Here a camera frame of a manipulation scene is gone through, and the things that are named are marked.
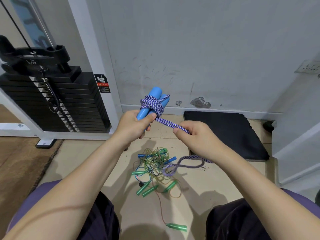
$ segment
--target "forearm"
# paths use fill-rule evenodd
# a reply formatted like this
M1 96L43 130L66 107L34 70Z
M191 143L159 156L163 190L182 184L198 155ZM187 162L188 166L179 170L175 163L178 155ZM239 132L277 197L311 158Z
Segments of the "forearm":
M123 149L119 140L107 140L39 200L4 239L76 239Z
M320 220L230 148L216 164L245 197L272 239L318 239Z

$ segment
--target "warning sticker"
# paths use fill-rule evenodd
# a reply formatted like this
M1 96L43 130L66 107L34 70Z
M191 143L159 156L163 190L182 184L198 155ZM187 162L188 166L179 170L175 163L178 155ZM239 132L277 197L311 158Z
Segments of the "warning sticker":
M107 78L103 74L94 74L96 82L101 93L110 93L109 84Z

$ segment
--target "green jump rope handle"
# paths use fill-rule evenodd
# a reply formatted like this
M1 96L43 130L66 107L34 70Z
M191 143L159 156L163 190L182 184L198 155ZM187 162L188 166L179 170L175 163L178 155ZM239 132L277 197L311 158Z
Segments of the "green jump rope handle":
M179 231L187 231L187 226L186 225L179 225L179 224L175 224L175 223L167 223L166 224L167 227L170 227L174 230L179 230Z
M178 183L178 181L177 181L177 180L174 180L171 184L169 184L168 187L166 187L166 188L164 189L164 191L163 191L162 193L168 192L168 191L169 191L170 189L172 189L177 183Z
M152 191L156 190L158 188L158 185L153 186L152 188L146 190L145 192L142 193L142 197L146 197L148 194L150 194Z
M150 184L151 180L144 183L144 185L136 192L137 195L140 195L142 193L142 191L144 191L146 189L146 187L148 187L148 185Z
M148 171L134 171L131 173L131 175L140 175L140 174L145 174L145 173L148 173Z

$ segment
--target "red label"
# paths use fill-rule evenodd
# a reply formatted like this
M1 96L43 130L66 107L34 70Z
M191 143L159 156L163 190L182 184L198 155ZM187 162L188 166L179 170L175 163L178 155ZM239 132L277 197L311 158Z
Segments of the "red label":
M105 83L105 82L97 82L98 86L103 86L103 87L108 87L109 84L108 83Z

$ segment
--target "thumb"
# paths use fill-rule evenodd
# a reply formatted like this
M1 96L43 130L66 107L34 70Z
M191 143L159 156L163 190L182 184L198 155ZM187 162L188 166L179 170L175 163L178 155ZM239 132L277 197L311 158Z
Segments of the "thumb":
M156 113L148 114L146 117L144 117L142 120L140 120L140 124L143 129L147 128L151 122L153 122L157 118Z
M184 144L187 144L189 142L189 140L191 139L191 137L192 137L191 135L189 135L188 133L184 132L183 130L181 130L179 128L174 128L173 129L173 133Z

